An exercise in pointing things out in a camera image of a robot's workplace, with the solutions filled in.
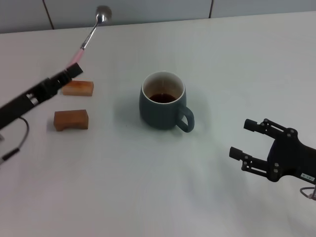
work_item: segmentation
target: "metal spoon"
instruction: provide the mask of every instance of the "metal spoon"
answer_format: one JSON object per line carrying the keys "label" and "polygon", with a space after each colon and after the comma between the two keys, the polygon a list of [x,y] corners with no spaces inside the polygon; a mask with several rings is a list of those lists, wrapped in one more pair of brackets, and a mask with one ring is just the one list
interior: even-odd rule
{"label": "metal spoon", "polygon": [[105,23],[105,22],[108,22],[111,20],[112,11],[108,6],[98,6],[97,10],[95,12],[95,17],[96,17],[96,23],[95,23],[92,31],[90,32],[88,37],[85,39],[85,41],[82,43],[79,51],[74,55],[72,61],[68,64],[68,66],[79,62],[79,60],[83,56],[85,48],[87,47],[91,37],[93,36],[93,34],[94,34],[95,30],[97,29],[97,27],[99,26],[99,24],[102,24],[102,23]]}
{"label": "metal spoon", "polygon": [[96,23],[95,23],[92,31],[88,35],[88,37],[82,43],[82,45],[81,45],[82,49],[85,49],[87,47],[87,44],[89,43],[89,41],[90,41],[91,37],[93,36],[93,33],[97,29],[98,25],[105,23],[105,22],[108,22],[112,18],[112,11],[108,6],[98,6],[95,14],[96,14]]}

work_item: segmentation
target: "teal mug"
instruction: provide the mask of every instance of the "teal mug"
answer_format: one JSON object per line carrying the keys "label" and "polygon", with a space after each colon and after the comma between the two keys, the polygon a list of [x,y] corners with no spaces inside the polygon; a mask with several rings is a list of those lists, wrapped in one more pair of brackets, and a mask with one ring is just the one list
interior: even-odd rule
{"label": "teal mug", "polygon": [[194,128],[194,115],[187,107],[186,89],[174,73],[157,72],[142,84],[139,97],[141,118],[151,127],[171,129],[178,126],[184,132]]}

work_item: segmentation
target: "coffee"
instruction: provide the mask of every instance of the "coffee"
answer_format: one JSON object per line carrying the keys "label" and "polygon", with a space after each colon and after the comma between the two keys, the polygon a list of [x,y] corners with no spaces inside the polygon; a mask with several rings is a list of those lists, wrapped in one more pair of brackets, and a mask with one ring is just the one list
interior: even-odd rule
{"label": "coffee", "polygon": [[151,96],[149,99],[157,103],[162,103],[162,104],[170,103],[176,100],[176,98],[174,98],[172,95],[164,94],[164,93],[155,94]]}

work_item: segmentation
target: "pink tape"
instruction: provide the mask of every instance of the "pink tape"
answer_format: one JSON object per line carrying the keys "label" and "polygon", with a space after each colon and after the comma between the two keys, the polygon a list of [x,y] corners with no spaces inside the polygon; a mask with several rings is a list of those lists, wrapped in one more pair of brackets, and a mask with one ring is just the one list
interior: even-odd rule
{"label": "pink tape", "polygon": [[67,67],[73,65],[74,63],[78,63],[84,53],[84,50],[81,48],[73,57],[71,62],[67,65]]}

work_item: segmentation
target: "mug rim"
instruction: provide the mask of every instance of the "mug rim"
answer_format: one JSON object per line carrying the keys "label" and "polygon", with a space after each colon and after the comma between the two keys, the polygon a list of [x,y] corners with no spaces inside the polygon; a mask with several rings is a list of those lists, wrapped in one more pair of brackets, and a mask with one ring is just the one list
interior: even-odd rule
{"label": "mug rim", "polygon": [[[168,102],[168,103],[159,103],[159,102],[153,101],[153,100],[151,100],[150,98],[148,98],[148,96],[147,96],[147,95],[145,94],[145,92],[144,92],[144,83],[147,81],[147,79],[148,79],[150,76],[152,76],[152,75],[154,75],[154,74],[158,74],[158,73],[169,73],[169,74],[172,74],[172,75],[176,76],[176,77],[180,80],[180,82],[182,83],[182,86],[183,86],[183,91],[182,91],[182,94],[179,96],[178,99],[176,99],[176,100],[174,100],[174,101],[171,101],[171,102]],[[180,100],[180,99],[182,98],[182,96],[184,95],[184,92],[185,92],[185,91],[186,91],[186,88],[185,88],[185,86],[184,86],[183,81],[182,81],[175,73],[171,73],[171,72],[168,72],[168,71],[157,71],[157,72],[151,73],[151,74],[149,74],[149,75],[146,77],[146,79],[145,79],[145,80],[143,81],[143,83],[142,83],[142,93],[143,93],[143,95],[144,95],[149,101],[151,101],[151,102],[153,102],[153,103],[156,103],[156,104],[160,104],[160,105],[169,105],[169,104],[172,104],[172,103],[177,102],[178,100]]]}

